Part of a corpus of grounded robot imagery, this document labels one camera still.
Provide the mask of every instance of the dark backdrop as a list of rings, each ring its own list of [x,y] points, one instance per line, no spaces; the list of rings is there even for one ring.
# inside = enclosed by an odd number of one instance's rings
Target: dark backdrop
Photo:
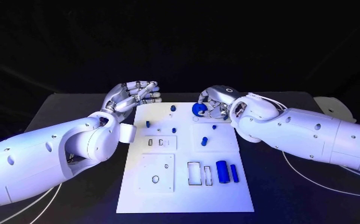
[[[307,91],[358,109],[359,0],[0,0],[2,137],[53,93]]]

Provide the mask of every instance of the rectangular hole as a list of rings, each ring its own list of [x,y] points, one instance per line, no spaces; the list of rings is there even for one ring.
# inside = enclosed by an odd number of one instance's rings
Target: rectangular hole
[[[206,172],[206,185],[213,186],[210,166],[204,167],[204,172]]]
[[[190,185],[201,185],[201,163],[188,162]]]

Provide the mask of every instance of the table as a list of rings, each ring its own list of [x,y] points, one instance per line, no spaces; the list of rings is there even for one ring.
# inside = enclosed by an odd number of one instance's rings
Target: table
[[[321,112],[308,93],[259,93],[290,108]],[[89,116],[106,94],[54,94],[47,99],[27,131]],[[199,94],[162,94],[164,102],[196,102]],[[125,123],[132,124],[135,111]],[[116,214],[129,145],[119,143],[107,162],[67,181],[37,223],[356,223],[360,197],[330,191],[306,180],[290,167],[282,152],[265,142],[251,143],[238,136],[253,213]],[[360,176],[336,165],[288,155],[298,171],[320,184],[360,193]],[[29,223],[44,210],[55,190],[8,224]],[[0,207],[8,218],[40,196]]]

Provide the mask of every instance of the blue battery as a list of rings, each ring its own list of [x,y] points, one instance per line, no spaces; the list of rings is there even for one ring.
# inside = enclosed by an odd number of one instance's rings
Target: blue battery
[[[238,177],[238,172],[236,172],[236,166],[235,166],[235,164],[230,165],[230,168],[232,168],[235,182],[239,182],[239,177]]]
[[[229,176],[229,170],[227,170],[227,162],[226,161],[216,162],[216,168],[217,168],[219,182],[229,183],[230,176]]]
[[[203,141],[201,141],[201,145],[203,145],[203,146],[207,146],[207,142],[209,142],[209,138],[204,137],[204,138],[203,138]]]

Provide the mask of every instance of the white robotic arm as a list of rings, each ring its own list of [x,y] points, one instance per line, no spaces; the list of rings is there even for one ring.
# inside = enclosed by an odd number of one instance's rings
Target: white robotic arm
[[[0,142],[0,205],[45,192],[106,161],[119,141],[133,142],[136,127],[120,122],[135,106],[162,101],[158,90],[157,82],[119,84],[89,117]]]
[[[206,96],[212,110],[203,104]],[[232,126],[248,141],[264,141],[295,156],[360,170],[360,125],[284,107],[253,93],[239,97],[232,87],[213,86],[203,92],[193,112],[204,117],[230,116]]]

